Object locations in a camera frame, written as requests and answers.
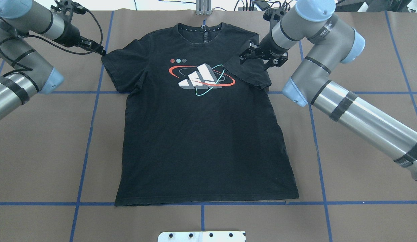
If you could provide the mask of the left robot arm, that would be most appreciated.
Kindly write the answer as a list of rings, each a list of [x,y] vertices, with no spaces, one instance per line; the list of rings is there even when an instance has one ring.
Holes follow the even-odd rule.
[[[90,11],[71,0],[56,0],[50,9],[33,0],[0,0],[0,59],[12,71],[0,75],[0,120],[37,93],[49,94],[64,81],[63,75],[25,39],[35,37],[63,51],[84,49],[83,55],[105,55],[103,40],[83,37],[72,25],[74,14]]]

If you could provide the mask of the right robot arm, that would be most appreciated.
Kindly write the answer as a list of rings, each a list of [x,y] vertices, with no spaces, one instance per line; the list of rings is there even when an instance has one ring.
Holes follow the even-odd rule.
[[[240,64],[262,59],[265,69],[281,67],[292,47],[309,41],[312,48],[286,81],[283,95],[299,106],[320,110],[408,170],[417,182],[417,131],[331,77],[339,65],[354,61],[366,45],[364,37],[335,9],[333,0],[298,0],[284,14],[276,10],[265,37],[245,45]]]

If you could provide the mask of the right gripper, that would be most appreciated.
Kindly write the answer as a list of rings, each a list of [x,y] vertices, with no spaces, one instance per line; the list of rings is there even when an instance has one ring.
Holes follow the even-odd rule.
[[[263,60],[278,59],[289,49],[282,48],[277,45],[271,35],[268,33],[259,43],[259,46],[249,40],[248,50],[239,55],[239,64],[242,65],[248,59],[261,58]]]

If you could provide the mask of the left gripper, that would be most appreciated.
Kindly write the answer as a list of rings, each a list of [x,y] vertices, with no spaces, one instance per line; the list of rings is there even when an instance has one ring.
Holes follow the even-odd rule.
[[[102,56],[107,53],[104,47],[94,40],[82,39],[79,29],[72,24],[65,24],[63,33],[58,38],[54,39],[54,42],[59,43],[64,47],[78,46],[81,42],[81,48],[84,50],[95,52]]]

